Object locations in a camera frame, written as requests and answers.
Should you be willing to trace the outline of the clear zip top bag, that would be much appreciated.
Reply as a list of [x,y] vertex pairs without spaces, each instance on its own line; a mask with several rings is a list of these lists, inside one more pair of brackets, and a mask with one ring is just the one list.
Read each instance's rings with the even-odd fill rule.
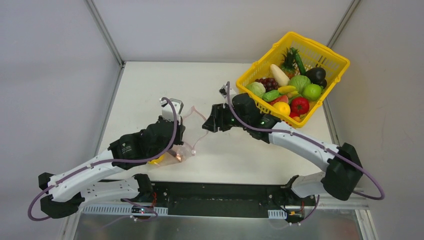
[[[209,133],[207,130],[202,129],[202,124],[207,118],[200,113],[197,108],[193,105],[188,112],[182,117],[183,125],[186,127],[183,134],[183,145],[174,145],[171,149],[178,150],[185,156],[185,161],[191,157],[194,157],[197,153],[196,146],[198,143],[206,137]],[[173,164],[179,164],[171,155],[167,152],[164,153],[165,158],[161,165],[147,164],[148,166],[163,167]]]

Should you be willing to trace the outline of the toy steak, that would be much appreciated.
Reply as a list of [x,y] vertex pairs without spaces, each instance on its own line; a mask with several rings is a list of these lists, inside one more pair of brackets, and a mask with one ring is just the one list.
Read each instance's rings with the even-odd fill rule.
[[185,156],[178,150],[169,149],[167,151],[169,155],[171,155],[178,163],[182,163],[185,161]]

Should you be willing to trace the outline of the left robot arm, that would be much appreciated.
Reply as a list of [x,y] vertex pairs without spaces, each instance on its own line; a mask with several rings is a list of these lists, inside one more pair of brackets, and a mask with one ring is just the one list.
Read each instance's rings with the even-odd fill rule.
[[99,155],[64,173],[42,173],[37,197],[48,218],[70,216],[83,207],[102,201],[152,198],[153,187],[146,174],[117,181],[104,179],[147,163],[154,163],[174,146],[183,145],[185,126],[180,116],[158,120],[139,132],[125,134]]

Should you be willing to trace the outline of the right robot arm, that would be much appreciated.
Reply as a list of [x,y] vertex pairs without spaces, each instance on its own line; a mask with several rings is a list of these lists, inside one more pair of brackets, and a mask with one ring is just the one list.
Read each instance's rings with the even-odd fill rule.
[[232,105],[214,104],[202,128],[209,132],[243,128],[251,137],[267,144],[283,147],[316,165],[320,172],[307,176],[296,175],[284,190],[284,200],[296,205],[310,195],[328,193],[346,201],[354,192],[363,173],[358,153],[349,143],[335,145],[319,141],[281,121],[271,114],[260,112],[248,94],[237,94]]

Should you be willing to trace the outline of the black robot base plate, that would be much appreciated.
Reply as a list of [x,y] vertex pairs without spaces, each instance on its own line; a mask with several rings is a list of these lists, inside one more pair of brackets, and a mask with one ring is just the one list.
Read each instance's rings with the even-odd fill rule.
[[146,174],[135,179],[139,193],[130,201],[165,208],[169,216],[286,219],[293,212],[303,219],[305,208],[316,204],[314,196],[300,198],[285,184],[151,181]]

